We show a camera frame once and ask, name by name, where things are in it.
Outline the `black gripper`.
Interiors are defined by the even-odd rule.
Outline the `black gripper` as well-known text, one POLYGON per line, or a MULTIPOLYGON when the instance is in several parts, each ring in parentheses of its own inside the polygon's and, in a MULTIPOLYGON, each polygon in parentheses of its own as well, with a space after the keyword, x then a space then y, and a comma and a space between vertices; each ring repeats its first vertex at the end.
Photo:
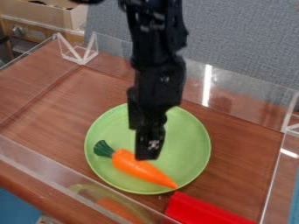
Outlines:
POLYGON ((128 126, 135 130, 135 159, 156 160, 164 147, 165 112, 179 106, 185 83, 185 62, 175 57, 167 63, 135 70, 135 85, 127 90, 128 126))

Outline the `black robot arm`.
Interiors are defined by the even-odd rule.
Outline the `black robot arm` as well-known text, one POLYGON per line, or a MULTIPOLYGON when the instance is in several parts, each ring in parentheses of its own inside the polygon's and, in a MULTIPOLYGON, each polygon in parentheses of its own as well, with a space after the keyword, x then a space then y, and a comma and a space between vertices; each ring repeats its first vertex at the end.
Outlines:
POLYGON ((183 0, 117 0, 132 39, 135 84, 127 90, 128 127, 135 131, 135 158, 159 158, 167 111, 181 103, 187 46, 183 0))

